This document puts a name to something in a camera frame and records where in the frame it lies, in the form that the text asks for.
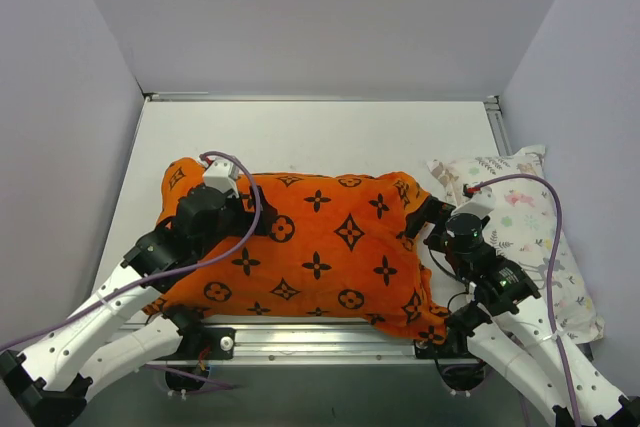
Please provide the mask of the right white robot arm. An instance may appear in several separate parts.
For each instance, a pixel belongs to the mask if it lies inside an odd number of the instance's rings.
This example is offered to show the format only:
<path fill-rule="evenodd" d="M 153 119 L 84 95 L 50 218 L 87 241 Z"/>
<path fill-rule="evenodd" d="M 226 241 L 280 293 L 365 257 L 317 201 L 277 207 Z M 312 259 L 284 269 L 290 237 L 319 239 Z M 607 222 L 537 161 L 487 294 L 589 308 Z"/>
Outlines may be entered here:
<path fill-rule="evenodd" d="M 551 302 L 529 275 L 484 240 L 492 201 L 478 194 L 456 208 L 429 196 L 407 218 L 410 237 L 432 225 L 426 246 L 445 256 L 471 295 L 446 321 L 446 349 L 484 361 L 551 426 L 638 425 L 638 398 L 596 369 L 554 324 Z"/>

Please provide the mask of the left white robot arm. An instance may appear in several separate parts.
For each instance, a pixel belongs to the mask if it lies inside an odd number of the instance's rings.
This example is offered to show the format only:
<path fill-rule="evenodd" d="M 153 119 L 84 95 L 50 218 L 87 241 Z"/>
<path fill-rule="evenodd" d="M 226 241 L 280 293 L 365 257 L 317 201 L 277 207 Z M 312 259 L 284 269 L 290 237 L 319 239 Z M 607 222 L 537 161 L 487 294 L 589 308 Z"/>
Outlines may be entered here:
<path fill-rule="evenodd" d="M 140 237 L 108 279 L 61 325 L 22 351 L 1 354 L 1 381 L 35 426 L 69 426 L 104 387 L 144 364 L 175 354 L 190 358 L 207 333 L 198 314 L 183 305 L 155 315 L 143 328 L 112 335 L 199 266 L 223 240 L 246 243 L 266 235 L 276 210 L 257 185 L 254 210 L 234 190 L 204 184 L 182 197 L 174 215 Z"/>

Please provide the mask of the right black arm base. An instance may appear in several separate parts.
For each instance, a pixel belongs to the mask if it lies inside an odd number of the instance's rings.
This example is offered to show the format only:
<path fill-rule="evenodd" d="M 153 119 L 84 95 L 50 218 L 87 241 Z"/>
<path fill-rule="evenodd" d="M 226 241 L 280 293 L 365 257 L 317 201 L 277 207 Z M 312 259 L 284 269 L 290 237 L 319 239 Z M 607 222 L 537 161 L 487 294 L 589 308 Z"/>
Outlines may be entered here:
<path fill-rule="evenodd" d="M 490 317 L 470 305 L 461 308 L 445 319 L 446 337 L 436 342 L 434 333 L 424 333 L 414 342 L 414 354 L 419 360 L 467 360 L 473 359 L 468 340 L 476 337 L 474 330 L 482 324 L 490 324 Z"/>

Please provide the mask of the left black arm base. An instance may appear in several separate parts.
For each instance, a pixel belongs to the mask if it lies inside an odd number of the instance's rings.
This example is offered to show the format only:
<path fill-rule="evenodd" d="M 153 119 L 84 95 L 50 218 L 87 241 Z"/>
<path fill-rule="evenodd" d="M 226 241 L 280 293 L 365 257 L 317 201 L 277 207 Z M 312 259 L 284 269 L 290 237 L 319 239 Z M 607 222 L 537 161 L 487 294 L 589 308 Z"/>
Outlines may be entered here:
<path fill-rule="evenodd" d="M 181 340 L 169 360 L 230 360 L 234 355 L 236 330 L 205 324 L 194 312 L 177 311 L 168 319 L 178 328 Z"/>

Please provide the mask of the orange black patterned pillowcase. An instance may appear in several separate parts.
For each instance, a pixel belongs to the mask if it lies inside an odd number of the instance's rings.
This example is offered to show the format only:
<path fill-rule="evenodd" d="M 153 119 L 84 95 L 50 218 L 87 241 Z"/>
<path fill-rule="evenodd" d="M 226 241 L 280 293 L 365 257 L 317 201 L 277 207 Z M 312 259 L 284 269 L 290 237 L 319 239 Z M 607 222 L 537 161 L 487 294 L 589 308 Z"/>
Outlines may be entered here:
<path fill-rule="evenodd" d="M 445 341 L 448 312 L 433 300 L 430 270 L 406 234 L 428 198 L 413 177 L 243 176 L 246 208 L 252 185 L 277 212 L 265 234 L 223 240 L 145 314 L 183 305 L 204 316 L 361 318 L 388 335 Z"/>

